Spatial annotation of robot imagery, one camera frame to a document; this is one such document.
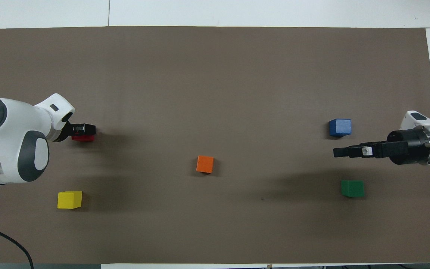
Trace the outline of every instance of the brown table surface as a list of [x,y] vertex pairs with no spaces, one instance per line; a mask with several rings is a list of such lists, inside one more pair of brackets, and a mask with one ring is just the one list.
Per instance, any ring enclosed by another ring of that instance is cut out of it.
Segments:
[[[430,166],[332,152],[430,117],[424,29],[1,29],[0,97],[55,92],[99,133],[0,187],[0,230],[37,263],[430,262]],[[0,238],[0,262],[24,259]]]

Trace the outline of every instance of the black cylindrical motor housing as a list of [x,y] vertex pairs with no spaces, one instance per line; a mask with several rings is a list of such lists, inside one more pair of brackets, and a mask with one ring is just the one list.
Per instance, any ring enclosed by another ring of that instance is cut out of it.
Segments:
[[424,143],[429,142],[429,138],[423,129],[414,128],[409,130],[392,131],[387,135],[388,142],[407,141],[408,155],[398,155],[389,157],[395,164],[427,164],[430,148],[426,148]]

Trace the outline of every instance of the blue cube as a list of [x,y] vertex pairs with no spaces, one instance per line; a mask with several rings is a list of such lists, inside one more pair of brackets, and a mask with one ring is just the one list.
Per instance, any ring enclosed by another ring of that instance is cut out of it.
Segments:
[[330,121],[330,136],[347,136],[351,134],[350,119],[334,119]]

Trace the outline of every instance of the orange cube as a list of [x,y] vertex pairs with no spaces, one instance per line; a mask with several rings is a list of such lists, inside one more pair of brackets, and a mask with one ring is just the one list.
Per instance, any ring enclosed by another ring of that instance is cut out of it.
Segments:
[[214,158],[208,156],[198,156],[197,171],[211,173],[214,169]]

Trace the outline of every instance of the colored block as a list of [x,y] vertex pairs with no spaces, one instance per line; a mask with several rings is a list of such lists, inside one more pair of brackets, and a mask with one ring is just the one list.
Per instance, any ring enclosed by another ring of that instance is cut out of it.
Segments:
[[334,119],[330,121],[330,136],[347,136],[351,134],[350,119]]
[[214,168],[214,158],[208,156],[198,156],[197,171],[211,173]]
[[82,206],[82,191],[63,191],[57,195],[57,208],[75,209]]
[[361,180],[342,180],[341,194],[347,197],[364,197],[364,182]]

